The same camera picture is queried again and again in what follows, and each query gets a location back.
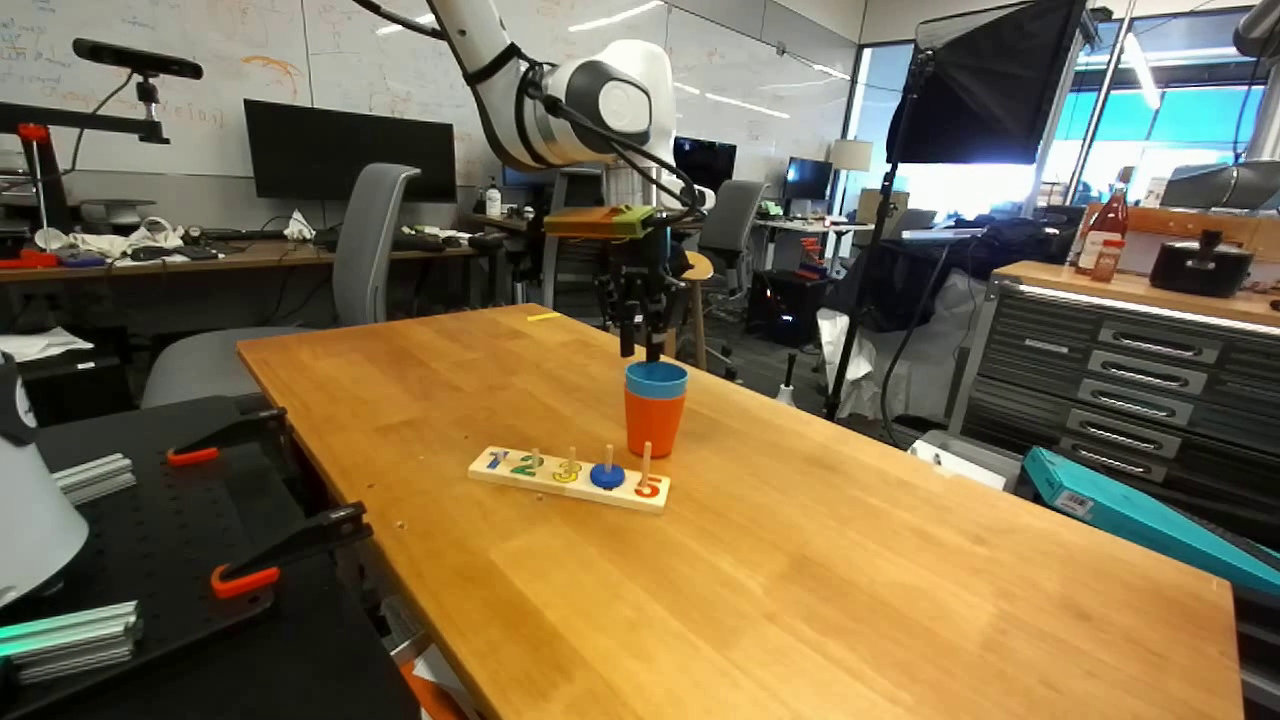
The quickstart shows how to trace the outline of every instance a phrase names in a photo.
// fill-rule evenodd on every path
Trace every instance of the cabinet drawer handle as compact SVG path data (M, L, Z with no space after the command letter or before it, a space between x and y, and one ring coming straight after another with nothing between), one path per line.
M1157 438L1143 438L1143 436L1132 436L1132 432L1120 432L1120 426L1109 426L1109 424L1092 424L1092 419L1084 419L1084 436L1095 436L1095 438L1109 438L1109 442L1125 442L1125 448L1138 448L1138 451L1161 451Z
M1069 344L1047 344L1047 340L1035 340L1035 334L1022 334L1022 349L1053 353L1053 354L1071 354Z
M1095 398L1095 404L1105 404L1105 407L1114 407L1114 410L1132 410L1132 414L1174 419L1172 407L1138 404L1138 398L1113 394L1113 391L1092 391L1087 398Z
M1114 344L1157 353L1157 354L1184 354L1184 361L1197 361L1205 353L1197 344L1169 344L1169 340L1132 334L1132 330L1114 330Z
M1084 454L1087 465L1105 465L1105 467L1129 470L1129 476L1153 476L1147 465L1129 465L1129 460L1109 454L1109 451L1076 448L1076 454Z
M1129 364L1105 364L1105 373L1120 376L1120 379L1153 384L1153 388L1189 388L1184 376L1138 373L1138 368L1129 368Z

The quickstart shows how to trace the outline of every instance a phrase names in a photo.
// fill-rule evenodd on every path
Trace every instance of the wooden block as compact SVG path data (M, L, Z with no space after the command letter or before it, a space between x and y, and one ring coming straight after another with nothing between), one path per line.
M586 500L586 505L633 506L633 510L660 510L660 506L666 506L666 495L673 495L673 476L657 476L657 470L642 476L642 470L623 467L619 487L595 487L586 460L495 448L495 442L489 442L468 465L468 476L509 485L509 487L573 495L573 500Z

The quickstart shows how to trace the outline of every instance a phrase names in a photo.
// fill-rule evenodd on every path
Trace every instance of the window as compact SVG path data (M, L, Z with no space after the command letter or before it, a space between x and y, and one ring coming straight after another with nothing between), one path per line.
M1101 194L1125 163L1134 163L1132 199L1143 199L1174 163L1228 163L1245 150L1259 107L1259 68L1231 46L1239 16L1245 12L1132 21L1157 97L1138 84L1134 52L1129 46L1125 68L1113 80L1095 143L1087 149L1080 175L1084 193L1076 199ZM1080 52L1071 91L1053 123L1053 140L1042 143L1042 184L1071 180L1101 77L1114 46L1114 28L1120 22L1101 22L1095 43ZM877 166L850 175L846 193L877 189L884 175L884 135L902 91L906 64L913 43L861 46L846 135L870 140L879 150ZM1022 204L1032 184L1035 166L1026 163L902 163L896 180L896 189L913 193L913 209L961 214Z

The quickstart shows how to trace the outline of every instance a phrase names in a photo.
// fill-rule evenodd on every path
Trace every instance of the office chair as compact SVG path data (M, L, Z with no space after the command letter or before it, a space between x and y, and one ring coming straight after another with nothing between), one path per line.
M332 254L334 324L386 321L386 264L400 229L402 184L420 175L408 163L367 163L356 175L347 214ZM138 407L181 404L197 394L232 394L244 407L258 404L258 388L240 364L237 344L250 334L283 334L291 324L270 327L219 327L167 344L143 384Z
M753 219L761 204L755 180L727 180L715 193L715 209L698 223L698 231L686 239L686 246L698 246L705 254L719 258L727 277L727 296L746 293L753 285Z

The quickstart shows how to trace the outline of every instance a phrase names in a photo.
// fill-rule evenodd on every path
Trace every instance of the orange cup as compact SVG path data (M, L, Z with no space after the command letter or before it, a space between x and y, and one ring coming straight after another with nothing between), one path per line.
M664 460L675 448L686 373L681 364L628 364L628 451Z

